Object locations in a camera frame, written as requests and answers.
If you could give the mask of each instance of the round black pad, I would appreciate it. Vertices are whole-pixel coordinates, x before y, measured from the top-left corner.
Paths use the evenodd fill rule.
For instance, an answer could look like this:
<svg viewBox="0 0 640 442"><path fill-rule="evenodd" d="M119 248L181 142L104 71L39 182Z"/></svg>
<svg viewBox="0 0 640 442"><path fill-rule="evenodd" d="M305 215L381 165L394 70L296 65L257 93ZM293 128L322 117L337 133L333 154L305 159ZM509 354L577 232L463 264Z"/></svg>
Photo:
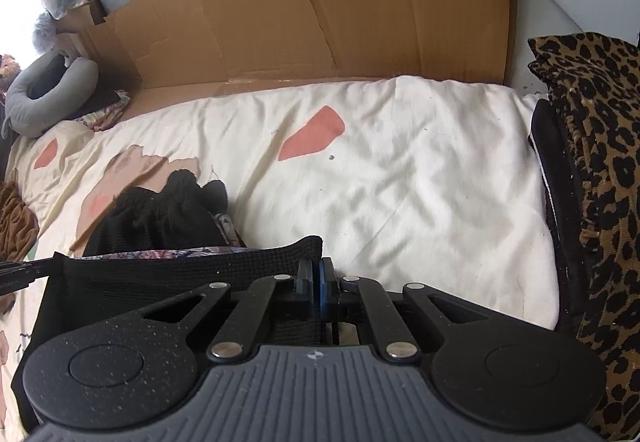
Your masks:
<svg viewBox="0 0 640 442"><path fill-rule="evenodd" d="M455 409L485 425L546 432L586 420L604 390L587 346L508 317L453 325L431 380Z"/></svg>
<svg viewBox="0 0 640 442"><path fill-rule="evenodd" d="M75 355L69 363L69 372L82 384L108 388L134 378L142 370L142 365L142 356L132 348L97 345Z"/></svg>

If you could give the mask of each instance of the gray fluffy item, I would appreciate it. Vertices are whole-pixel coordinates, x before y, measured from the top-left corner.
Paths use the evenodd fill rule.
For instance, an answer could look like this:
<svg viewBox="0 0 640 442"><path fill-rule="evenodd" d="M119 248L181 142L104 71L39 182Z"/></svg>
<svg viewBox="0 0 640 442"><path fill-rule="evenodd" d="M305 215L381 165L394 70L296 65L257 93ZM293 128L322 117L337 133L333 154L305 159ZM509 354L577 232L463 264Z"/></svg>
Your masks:
<svg viewBox="0 0 640 442"><path fill-rule="evenodd" d="M39 54L49 52L56 44L56 25L54 19L49 12L43 12L38 16L33 25L33 34L31 35L31 43L33 49Z"/></svg>
<svg viewBox="0 0 640 442"><path fill-rule="evenodd" d="M42 97L31 100L31 86L47 70L57 52L48 52L29 68L20 72L6 93L2 138L9 128L29 138L40 137L67 115L80 109L98 84L98 65L92 60L78 57L66 70L57 86Z"/></svg>

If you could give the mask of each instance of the pink shape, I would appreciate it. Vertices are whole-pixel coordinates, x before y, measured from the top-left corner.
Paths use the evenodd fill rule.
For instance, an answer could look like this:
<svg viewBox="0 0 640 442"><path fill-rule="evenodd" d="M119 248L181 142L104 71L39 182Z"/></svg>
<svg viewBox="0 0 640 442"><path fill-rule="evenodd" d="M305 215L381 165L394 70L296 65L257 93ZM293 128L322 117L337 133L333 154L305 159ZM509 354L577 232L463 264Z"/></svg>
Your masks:
<svg viewBox="0 0 640 442"><path fill-rule="evenodd" d="M89 208L89 213L91 214L91 216L98 216L109 206L111 200L112 199L106 195L96 196L91 204L91 207Z"/></svg>
<svg viewBox="0 0 640 442"><path fill-rule="evenodd" d="M333 108L324 106L302 128L284 141L278 161L326 149L344 133L344 122Z"/></svg>
<svg viewBox="0 0 640 442"><path fill-rule="evenodd" d="M54 138L51 142L47 144L47 147L44 148L44 151L40 153L40 156L33 163L34 169L40 169L41 167L46 167L51 164L51 161L58 154L58 139Z"/></svg>

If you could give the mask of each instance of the gray ribbed footplate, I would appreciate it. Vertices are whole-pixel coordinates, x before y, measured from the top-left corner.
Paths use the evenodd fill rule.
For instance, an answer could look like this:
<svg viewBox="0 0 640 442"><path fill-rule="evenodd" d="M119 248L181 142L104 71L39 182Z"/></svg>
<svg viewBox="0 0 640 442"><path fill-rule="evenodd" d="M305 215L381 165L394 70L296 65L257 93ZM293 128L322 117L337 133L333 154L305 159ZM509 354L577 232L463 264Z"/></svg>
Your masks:
<svg viewBox="0 0 640 442"><path fill-rule="evenodd" d="M92 434L46 425L32 442L389 441L594 442L584 426L515 436L441 405L415 368L367 346L263 346L249 362L212 369L180 410L147 427Z"/></svg>

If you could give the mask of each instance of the brown cloth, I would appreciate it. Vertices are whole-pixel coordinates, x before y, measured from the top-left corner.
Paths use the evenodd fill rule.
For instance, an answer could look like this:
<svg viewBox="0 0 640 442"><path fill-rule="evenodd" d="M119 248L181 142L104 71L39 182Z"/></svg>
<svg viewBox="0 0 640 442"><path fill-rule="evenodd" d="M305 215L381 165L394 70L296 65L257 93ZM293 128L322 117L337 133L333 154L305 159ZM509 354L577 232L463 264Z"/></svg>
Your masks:
<svg viewBox="0 0 640 442"><path fill-rule="evenodd" d="M0 261L22 261L38 237L38 220L20 198L13 183L0 182ZM14 304L15 295L0 297L0 313Z"/></svg>
<svg viewBox="0 0 640 442"><path fill-rule="evenodd" d="M587 32L529 41L582 186L580 241L593 265L577 338L607 369L590 426L609 440L640 430L640 50Z"/></svg>

